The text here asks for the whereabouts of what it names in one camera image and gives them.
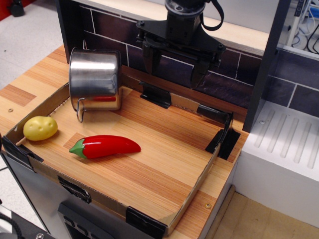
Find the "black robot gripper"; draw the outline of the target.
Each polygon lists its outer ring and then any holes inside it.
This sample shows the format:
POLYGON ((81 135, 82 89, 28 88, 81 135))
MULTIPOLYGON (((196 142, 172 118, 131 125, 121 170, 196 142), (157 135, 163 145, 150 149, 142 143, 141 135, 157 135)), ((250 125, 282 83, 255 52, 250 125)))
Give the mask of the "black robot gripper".
POLYGON ((191 88, 203 80, 210 65, 218 67, 226 47, 207 34, 218 30, 224 21, 224 12, 218 1, 212 4, 220 15, 216 26, 204 23, 206 0, 166 0, 166 20, 140 20, 137 42, 143 50, 145 69, 154 74, 160 64, 162 51, 195 60, 191 75, 191 88))

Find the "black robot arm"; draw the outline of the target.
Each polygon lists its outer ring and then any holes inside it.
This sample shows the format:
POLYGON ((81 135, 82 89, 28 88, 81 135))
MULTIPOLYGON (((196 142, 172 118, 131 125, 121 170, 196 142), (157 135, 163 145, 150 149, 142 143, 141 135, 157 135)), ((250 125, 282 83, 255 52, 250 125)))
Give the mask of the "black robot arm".
POLYGON ((140 20, 137 43, 143 51, 144 65, 148 73, 153 74, 163 51, 186 57, 195 61, 190 87, 197 88, 209 68, 219 67, 224 44, 207 34, 216 31, 216 26, 204 24, 203 11, 206 0, 167 0, 166 20, 140 20))

